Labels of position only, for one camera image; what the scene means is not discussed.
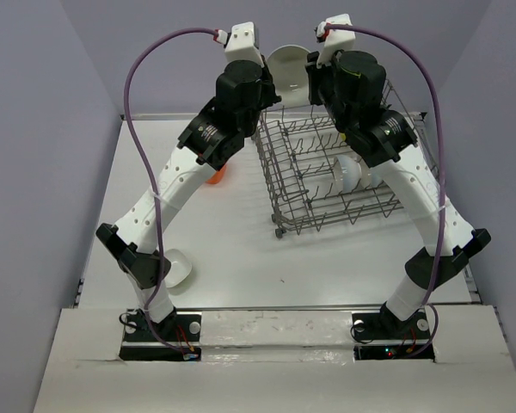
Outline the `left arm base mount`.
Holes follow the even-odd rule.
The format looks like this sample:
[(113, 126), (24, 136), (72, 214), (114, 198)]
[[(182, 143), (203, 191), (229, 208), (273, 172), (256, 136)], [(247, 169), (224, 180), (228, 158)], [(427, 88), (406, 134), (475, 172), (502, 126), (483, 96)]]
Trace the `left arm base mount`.
[(119, 357), (123, 361), (200, 361), (202, 314), (178, 311), (153, 329), (140, 310), (119, 315), (123, 327)]

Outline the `white round bowl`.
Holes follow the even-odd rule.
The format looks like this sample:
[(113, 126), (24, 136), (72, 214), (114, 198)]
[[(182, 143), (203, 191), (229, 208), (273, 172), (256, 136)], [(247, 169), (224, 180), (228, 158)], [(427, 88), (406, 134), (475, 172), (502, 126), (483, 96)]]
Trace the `white round bowl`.
[(333, 165), (335, 186), (339, 193), (350, 193), (355, 190), (362, 177), (359, 163), (352, 157), (336, 156)]

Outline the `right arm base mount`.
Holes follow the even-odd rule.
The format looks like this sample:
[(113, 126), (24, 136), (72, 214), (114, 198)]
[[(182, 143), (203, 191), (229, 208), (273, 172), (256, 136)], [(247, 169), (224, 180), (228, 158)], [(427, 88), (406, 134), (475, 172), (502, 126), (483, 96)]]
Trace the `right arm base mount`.
[(357, 361), (435, 360), (432, 333), (423, 308), (401, 321), (387, 312), (358, 311), (349, 327)]

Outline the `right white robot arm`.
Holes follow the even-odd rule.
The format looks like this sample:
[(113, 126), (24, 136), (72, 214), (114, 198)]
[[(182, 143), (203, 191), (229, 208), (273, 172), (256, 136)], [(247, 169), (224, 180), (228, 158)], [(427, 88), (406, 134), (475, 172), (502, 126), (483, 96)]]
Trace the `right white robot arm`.
[(345, 142), (404, 206), (424, 243), (405, 263), (405, 276), (383, 303), (374, 326), (398, 337), (433, 290), (459, 274), (490, 242), (442, 193), (405, 116), (382, 103), (385, 68), (370, 53), (337, 51), (328, 63), (306, 58), (310, 103), (326, 108)]

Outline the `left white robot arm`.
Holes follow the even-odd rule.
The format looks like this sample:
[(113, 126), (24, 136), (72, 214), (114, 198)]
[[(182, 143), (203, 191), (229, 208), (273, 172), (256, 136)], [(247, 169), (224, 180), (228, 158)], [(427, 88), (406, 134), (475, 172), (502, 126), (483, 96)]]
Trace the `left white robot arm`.
[(216, 81), (214, 97), (186, 126), (162, 172), (123, 217), (96, 230), (99, 241), (127, 274), (138, 297), (143, 328), (153, 339), (168, 337), (176, 309), (165, 278), (163, 232), (190, 197), (243, 147), (261, 111), (280, 101), (266, 64), (236, 60)]

